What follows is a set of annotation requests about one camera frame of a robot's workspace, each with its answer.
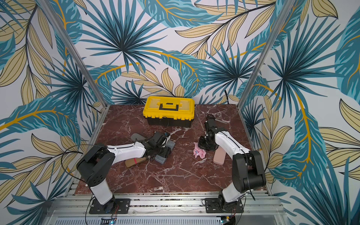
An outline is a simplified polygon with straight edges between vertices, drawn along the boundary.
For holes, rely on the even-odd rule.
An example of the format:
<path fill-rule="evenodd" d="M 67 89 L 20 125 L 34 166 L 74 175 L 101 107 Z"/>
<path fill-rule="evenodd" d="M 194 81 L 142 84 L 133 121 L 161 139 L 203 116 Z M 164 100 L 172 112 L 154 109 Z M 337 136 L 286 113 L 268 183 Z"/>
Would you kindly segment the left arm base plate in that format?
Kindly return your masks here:
<path fill-rule="evenodd" d="M 97 199 L 94 199 L 90 205 L 89 213 L 93 214 L 128 214 L 130 199 L 115 198 L 102 205 Z"/>

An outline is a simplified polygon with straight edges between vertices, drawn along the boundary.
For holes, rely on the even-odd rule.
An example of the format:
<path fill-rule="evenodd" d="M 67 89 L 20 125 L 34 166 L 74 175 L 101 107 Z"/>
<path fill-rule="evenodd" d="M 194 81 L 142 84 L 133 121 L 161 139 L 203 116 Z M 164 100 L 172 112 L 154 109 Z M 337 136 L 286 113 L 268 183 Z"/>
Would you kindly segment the pink cloth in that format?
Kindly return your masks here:
<path fill-rule="evenodd" d="M 198 146 L 198 143 L 195 142 L 194 143 L 195 147 L 194 147 L 194 150 L 193 150 L 193 155 L 195 158 L 197 157 L 200 157 L 201 159 L 204 159 L 205 156 L 206 156 L 206 151 L 201 149 L 199 146 Z"/>

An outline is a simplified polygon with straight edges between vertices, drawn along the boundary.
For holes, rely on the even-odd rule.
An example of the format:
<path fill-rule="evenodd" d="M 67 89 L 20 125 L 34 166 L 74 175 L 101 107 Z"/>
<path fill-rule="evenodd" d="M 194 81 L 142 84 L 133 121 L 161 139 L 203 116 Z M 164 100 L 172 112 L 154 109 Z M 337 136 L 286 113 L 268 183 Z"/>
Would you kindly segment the grey-blue rectangular eyeglass case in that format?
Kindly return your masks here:
<path fill-rule="evenodd" d="M 174 146 L 175 142 L 169 140 L 167 144 L 161 149 L 160 153 L 155 156 L 155 161 L 163 165 L 174 149 Z"/>

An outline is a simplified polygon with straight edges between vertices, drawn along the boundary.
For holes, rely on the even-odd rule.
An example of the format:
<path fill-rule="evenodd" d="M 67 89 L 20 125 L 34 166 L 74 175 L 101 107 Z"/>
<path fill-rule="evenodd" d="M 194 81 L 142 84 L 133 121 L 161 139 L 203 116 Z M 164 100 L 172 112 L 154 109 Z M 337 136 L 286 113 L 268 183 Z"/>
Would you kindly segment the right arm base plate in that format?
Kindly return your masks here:
<path fill-rule="evenodd" d="M 205 198 L 202 204 L 206 209 L 206 213 L 220 214 L 220 213 L 243 213 L 243 205 L 241 200 L 234 202 L 226 202 L 220 197 Z"/>

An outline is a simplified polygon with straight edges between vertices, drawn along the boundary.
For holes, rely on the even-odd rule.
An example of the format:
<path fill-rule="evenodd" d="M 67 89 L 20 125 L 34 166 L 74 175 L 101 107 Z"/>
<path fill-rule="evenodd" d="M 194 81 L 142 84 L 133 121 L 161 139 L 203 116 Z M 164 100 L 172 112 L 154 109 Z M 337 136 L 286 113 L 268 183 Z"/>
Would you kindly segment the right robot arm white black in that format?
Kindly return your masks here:
<path fill-rule="evenodd" d="M 229 131 L 217 125 L 215 117 L 207 115 L 205 135 L 199 138 L 198 146 L 206 151 L 216 151 L 219 147 L 232 159 L 232 182 L 221 191 L 220 199 L 233 203 L 244 196 L 246 191 L 266 185 L 262 156 L 251 151 L 231 136 Z"/>

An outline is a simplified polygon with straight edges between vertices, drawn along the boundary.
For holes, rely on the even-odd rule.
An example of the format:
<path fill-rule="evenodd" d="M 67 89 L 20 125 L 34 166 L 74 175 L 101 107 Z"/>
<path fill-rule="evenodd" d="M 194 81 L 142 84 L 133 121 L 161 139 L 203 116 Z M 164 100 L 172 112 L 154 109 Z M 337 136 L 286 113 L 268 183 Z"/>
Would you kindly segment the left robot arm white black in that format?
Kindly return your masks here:
<path fill-rule="evenodd" d="M 152 137 L 145 138 L 140 134 L 133 134 L 130 144 L 103 145 L 95 144 L 77 163 L 76 168 L 88 185 L 99 204 L 106 213 L 114 212 L 117 208 L 116 199 L 111 192 L 106 177 L 114 164 L 138 158 L 158 159 L 163 164 L 175 146 L 167 132 L 155 132 Z"/>

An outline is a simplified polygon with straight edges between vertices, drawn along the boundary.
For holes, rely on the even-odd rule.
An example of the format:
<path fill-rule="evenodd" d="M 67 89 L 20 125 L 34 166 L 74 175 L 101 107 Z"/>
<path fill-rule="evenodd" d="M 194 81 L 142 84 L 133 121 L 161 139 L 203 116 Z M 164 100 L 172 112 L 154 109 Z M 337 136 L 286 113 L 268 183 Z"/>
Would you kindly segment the brown case with red band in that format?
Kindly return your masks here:
<path fill-rule="evenodd" d="M 145 162 L 147 161 L 148 159 L 150 159 L 149 156 L 147 157 L 142 157 L 142 158 L 131 158 L 131 159 L 127 159 L 125 161 L 125 166 L 126 168 L 130 168 L 130 167 L 133 167 L 133 166 L 136 166 L 142 162 Z"/>

